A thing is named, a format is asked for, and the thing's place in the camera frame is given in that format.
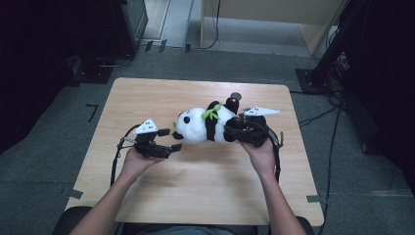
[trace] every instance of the person's left arm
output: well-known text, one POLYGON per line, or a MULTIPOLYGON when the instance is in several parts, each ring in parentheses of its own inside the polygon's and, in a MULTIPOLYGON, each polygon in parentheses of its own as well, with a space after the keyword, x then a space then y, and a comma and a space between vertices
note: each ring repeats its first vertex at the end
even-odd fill
POLYGON ((128 189, 148 167, 161 161, 156 158, 144 159, 134 148, 130 148, 113 186, 70 234, 109 234, 128 189))

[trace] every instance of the person's left hand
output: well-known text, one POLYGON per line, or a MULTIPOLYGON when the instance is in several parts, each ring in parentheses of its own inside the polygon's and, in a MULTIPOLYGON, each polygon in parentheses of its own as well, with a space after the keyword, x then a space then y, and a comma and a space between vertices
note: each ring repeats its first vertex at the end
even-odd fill
POLYGON ((144 173, 144 171, 146 171, 147 168, 162 161, 163 159, 159 158, 145 159, 131 147, 125 155, 124 164, 119 177, 128 180, 128 182, 132 184, 144 173))

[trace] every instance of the wooden table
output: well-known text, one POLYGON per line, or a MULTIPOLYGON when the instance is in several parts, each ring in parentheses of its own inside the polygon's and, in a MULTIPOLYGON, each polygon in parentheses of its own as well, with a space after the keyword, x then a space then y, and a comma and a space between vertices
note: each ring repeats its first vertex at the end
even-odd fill
MULTIPOLYGON (((242 94, 240 110, 259 106, 279 109, 268 125, 284 132, 280 151, 280 185, 294 213, 314 226, 323 223, 317 195, 289 90, 284 85, 119 78, 115 81, 74 185, 81 199, 70 198, 67 208, 94 206, 110 187, 116 144, 133 125, 152 118, 158 128, 174 130, 178 114, 225 102, 232 92, 242 94)), ((179 143, 157 137, 162 145, 179 143)), ((117 174, 123 163, 121 152, 117 174)), ((116 221, 268 224, 262 188, 249 156, 238 143, 206 141, 184 144, 180 152, 149 168, 128 191, 116 221)))
MULTIPOLYGON (((204 47, 205 17, 216 18, 218 1, 202 1, 201 47, 204 47)), ((346 0, 223 0, 219 17, 299 24, 309 54, 315 55, 346 3, 346 0)))

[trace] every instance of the stuffed animal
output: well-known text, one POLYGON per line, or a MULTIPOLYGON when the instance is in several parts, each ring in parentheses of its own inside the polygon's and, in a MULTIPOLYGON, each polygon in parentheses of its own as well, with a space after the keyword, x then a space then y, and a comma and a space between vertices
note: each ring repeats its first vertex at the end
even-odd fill
POLYGON ((237 116, 241 98, 239 93, 232 93, 224 105, 213 101, 206 110, 193 108, 181 113, 174 123, 174 139, 190 144, 206 140, 219 143, 234 142, 235 139, 224 130, 225 125, 237 129, 245 128, 245 124, 237 116))

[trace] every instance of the gray carpet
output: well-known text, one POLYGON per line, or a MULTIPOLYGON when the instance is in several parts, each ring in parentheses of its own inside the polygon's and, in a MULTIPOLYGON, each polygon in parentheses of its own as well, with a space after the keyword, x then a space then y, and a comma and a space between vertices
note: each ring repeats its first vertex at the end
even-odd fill
MULTIPOLYGON (((114 69, 108 84, 65 87, 31 133, 0 156, 0 234, 52 232, 68 201, 63 192, 76 180, 117 77, 275 83, 300 91, 295 69, 313 69, 318 64, 312 58, 200 50, 185 53, 173 48, 159 53, 158 49, 140 49, 126 66, 114 69), (90 122, 93 108, 86 104, 99 105, 90 122)), ((292 98, 298 120, 333 107, 326 96, 293 94, 292 98)), ((322 201, 335 120, 336 112, 331 112, 301 128, 322 201)), ((324 234, 415 234, 415 200, 401 171, 382 156, 361 153, 347 111, 340 113, 332 162, 324 234)))

